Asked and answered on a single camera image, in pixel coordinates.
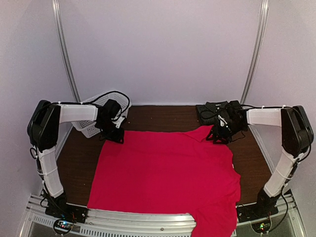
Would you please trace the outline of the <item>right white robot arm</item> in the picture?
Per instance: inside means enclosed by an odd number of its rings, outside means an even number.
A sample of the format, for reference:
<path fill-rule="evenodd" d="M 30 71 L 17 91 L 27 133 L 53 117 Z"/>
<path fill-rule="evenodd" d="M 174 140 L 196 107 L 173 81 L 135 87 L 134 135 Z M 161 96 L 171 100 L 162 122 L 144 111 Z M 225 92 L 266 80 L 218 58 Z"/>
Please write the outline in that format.
<path fill-rule="evenodd" d="M 274 171 L 261 190 L 264 198 L 277 198 L 292 179 L 295 170 L 310 153 L 314 132 L 302 105 L 255 107 L 238 101 L 219 107 L 207 140 L 228 144 L 233 136 L 249 126 L 265 126 L 279 132 L 280 157 Z"/>

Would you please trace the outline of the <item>red garment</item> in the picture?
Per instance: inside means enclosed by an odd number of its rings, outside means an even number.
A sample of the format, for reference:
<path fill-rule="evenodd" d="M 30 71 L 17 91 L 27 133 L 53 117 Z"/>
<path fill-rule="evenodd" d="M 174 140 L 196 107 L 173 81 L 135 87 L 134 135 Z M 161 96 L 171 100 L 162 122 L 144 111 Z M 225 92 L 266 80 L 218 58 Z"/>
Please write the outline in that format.
<path fill-rule="evenodd" d="M 229 237 L 237 226 L 240 175 L 209 126 L 187 132 L 126 131 L 102 147 L 88 208 L 142 214 L 191 214 L 195 237 Z"/>

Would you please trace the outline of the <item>black pinstriped shirt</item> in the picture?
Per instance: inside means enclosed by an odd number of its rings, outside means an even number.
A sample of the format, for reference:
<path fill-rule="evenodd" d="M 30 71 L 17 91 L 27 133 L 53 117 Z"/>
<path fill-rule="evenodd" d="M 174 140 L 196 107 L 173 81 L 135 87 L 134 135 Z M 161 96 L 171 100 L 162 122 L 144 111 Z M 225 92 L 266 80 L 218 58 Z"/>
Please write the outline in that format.
<path fill-rule="evenodd" d="M 201 125 L 214 125 L 217 121 L 217 113 L 220 107 L 228 102 L 206 102 L 203 105 L 196 105 L 197 116 Z"/>

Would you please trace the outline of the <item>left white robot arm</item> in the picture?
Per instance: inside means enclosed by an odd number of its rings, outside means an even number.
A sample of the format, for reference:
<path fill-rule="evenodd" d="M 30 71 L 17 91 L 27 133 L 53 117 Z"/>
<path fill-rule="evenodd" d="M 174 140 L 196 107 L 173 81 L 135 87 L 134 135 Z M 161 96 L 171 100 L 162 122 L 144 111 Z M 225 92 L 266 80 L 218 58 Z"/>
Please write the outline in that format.
<path fill-rule="evenodd" d="M 64 192 L 55 158 L 60 124 L 91 121 L 106 140 L 122 144 L 124 129 L 120 125 L 128 108 L 112 99 L 103 106 L 91 102 L 39 101 L 29 121 L 27 134 L 36 152 L 39 175 L 51 197 L 57 198 Z"/>

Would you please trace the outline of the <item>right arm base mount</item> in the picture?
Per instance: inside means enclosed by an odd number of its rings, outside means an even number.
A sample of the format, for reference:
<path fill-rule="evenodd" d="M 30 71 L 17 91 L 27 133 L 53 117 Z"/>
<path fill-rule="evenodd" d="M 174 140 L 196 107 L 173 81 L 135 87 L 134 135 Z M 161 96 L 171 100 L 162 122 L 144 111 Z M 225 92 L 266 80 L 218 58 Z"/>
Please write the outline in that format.
<path fill-rule="evenodd" d="M 261 218 L 267 218 L 269 221 L 268 224 L 265 224 L 265 223 L 252 224 L 252 229 L 257 234 L 264 235 L 277 229 L 281 225 L 281 223 L 285 220 L 289 211 L 289 204 L 284 196 L 283 189 L 284 187 L 281 188 L 280 193 L 276 195 L 275 197 L 269 197 L 264 191 L 264 189 L 262 188 L 259 191 L 257 195 L 257 201 L 254 204 L 249 204 L 249 205 L 239 204 L 236 207 L 237 220 L 240 223 L 244 223 L 247 221 L 254 221 Z M 277 200 L 280 197 L 282 198 L 282 200 L 284 201 L 286 205 L 286 210 L 281 220 L 273 227 L 271 216 L 273 214 L 278 214 L 278 209 L 276 205 L 277 205 Z"/>

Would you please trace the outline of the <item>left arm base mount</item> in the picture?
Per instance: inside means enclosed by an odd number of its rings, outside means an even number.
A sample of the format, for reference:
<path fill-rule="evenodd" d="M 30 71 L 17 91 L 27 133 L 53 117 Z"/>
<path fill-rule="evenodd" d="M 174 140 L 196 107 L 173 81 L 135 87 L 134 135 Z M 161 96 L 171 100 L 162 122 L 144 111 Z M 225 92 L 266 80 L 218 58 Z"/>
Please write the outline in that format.
<path fill-rule="evenodd" d="M 45 189 L 42 189 L 41 196 L 40 206 L 45 209 L 45 214 L 57 218 L 52 228 L 58 236 L 63 237 L 69 234 L 77 223 L 85 223 L 88 209 L 84 206 L 67 204 L 65 194 L 53 198 Z"/>

